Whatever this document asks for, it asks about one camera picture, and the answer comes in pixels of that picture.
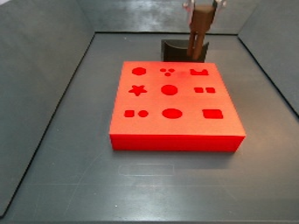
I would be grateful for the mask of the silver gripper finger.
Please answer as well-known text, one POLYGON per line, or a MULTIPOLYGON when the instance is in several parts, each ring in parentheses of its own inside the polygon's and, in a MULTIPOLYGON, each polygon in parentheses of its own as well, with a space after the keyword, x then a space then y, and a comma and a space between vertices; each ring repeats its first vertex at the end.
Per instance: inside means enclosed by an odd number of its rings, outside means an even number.
POLYGON ((187 12, 192 13, 194 8, 195 8, 195 0, 187 0, 183 4, 182 7, 186 9, 187 12))
POLYGON ((227 6, 227 0, 212 0, 215 12, 219 12, 227 6))

